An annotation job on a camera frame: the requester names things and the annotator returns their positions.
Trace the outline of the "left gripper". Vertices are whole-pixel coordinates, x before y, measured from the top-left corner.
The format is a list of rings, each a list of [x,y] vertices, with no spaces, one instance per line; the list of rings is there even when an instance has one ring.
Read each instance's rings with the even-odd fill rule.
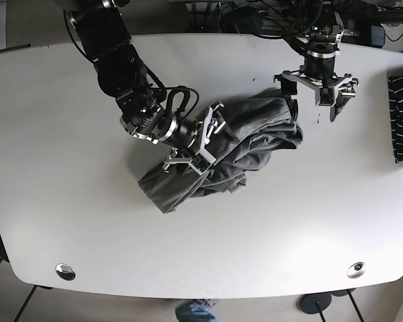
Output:
[[[299,70],[285,70],[274,76],[281,83],[281,96],[287,103],[293,121],[298,120],[297,84],[314,91],[315,105],[330,108],[330,122],[333,122],[350,99],[356,95],[359,85],[352,74],[337,76],[334,71],[339,48],[332,43],[303,43],[300,48],[304,63]]]

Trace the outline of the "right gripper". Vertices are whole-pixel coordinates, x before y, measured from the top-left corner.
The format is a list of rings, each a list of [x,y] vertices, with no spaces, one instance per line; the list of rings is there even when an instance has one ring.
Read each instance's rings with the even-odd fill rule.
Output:
[[[162,116],[156,120],[150,133],[141,133],[139,126],[131,121],[125,121],[124,118],[120,119],[120,123],[134,138],[147,140],[152,144],[161,142],[171,147],[163,160],[165,172],[169,172],[174,166],[192,169],[189,164],[196,154],[209,152],[214,156],[208,150],[208,145],[211,138],[221,131],[224,131],[233,142],[239,142],[238,136],[221,115],[223,108],[224,104],[216,102],[202,110],[195,119],[188,120],[178,116],[176,112],[166,115],[165,109],[159,107]]]

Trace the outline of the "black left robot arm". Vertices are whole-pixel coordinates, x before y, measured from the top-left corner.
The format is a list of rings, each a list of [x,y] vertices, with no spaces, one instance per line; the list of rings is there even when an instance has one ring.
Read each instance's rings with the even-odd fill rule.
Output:
[[[266,6],[283,20],[274,20],[279,28],[274,36],[263,35],[256,29],[256,37],[266,40],[284,40],[303,59],[297,70],[285,70],[276,74],[281,93],[291,99],[297,108],[297,86],[313,90],[315,105],[329,110],[330,121],[335,121],[345,105],[355,97],[359,80],[350,73],[339,76],[335,63],[340,54],[344,35],[343,21],[334,10],[332,1],[282,1],[284,9]]]

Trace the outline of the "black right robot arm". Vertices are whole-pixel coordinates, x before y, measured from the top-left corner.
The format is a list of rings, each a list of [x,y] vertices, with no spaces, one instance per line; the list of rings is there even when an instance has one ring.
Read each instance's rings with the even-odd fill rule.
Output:
[[[223,104],[206,107],[188,119],[188,104],[199,93],[183,85],[166,87],[142,61],[122,20],[126,1],[57,1],[72,43],[97,73],[101,90],[122,112],[120,123],[132,137],[172,148],[163,162],[168,169],[184,164],[198,175],[216,157],[207,149],[211,137],[229,131],[220,113]]]

